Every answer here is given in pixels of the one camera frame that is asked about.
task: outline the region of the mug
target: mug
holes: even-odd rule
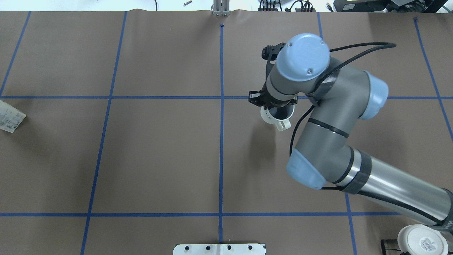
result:
[[[264,109],[261,107],[261,118],[269,124],[275,124],[279,131],[283,131],[291,127],[289,118],[293,116],[294,105],[286,105],[280,108],[268,108]]]

